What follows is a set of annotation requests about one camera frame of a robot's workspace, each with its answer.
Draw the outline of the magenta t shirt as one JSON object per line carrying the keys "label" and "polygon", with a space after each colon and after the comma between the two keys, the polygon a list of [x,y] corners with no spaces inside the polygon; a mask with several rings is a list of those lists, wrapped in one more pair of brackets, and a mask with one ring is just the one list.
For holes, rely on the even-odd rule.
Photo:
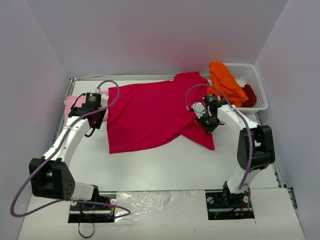
{"label": "magenta t shirt", "polygon": [[157,148],[179,136],[214,150],[211,134],[196,122],[187,104],[200,102],[208,80],[198,72],[177,74],[173,80],[110,87],[107,136],[109,153]]}

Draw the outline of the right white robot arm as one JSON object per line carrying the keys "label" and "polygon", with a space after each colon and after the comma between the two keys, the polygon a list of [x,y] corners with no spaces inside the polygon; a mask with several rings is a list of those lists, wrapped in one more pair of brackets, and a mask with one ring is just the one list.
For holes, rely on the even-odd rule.
{"label": "right white robot arm", "polygon": [[253,179],[275,161],[272,129],[268,125],[259,125],[251,121],[227,100],[215,95],[207,95],[202,102],[195,102],[191,110],[196,122],[208,134],[222,125],[238,134],[236,159],[238,167],[228,181],[222,193],[222,202],[229,207],[240,200]]}

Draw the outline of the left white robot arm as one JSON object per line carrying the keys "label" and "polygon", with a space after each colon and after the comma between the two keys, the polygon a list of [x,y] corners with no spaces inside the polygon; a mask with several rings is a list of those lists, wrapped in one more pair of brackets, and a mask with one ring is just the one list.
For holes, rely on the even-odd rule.
{"label": "left white robot arm", "polygon": [[41,158],[33,158],[29,163],[34,196],[62,201],[81,200],[89,209],[95,209],[100,205],[98,187],[75,181],[69,166],[82,138],[90,137],[88,132],[93,133],[100,128],[106,110],[81,116],[106,107],[108,98],[106,93],[88,92],[81,106],[74,103],[70,107],[65,126],[51,149]]}

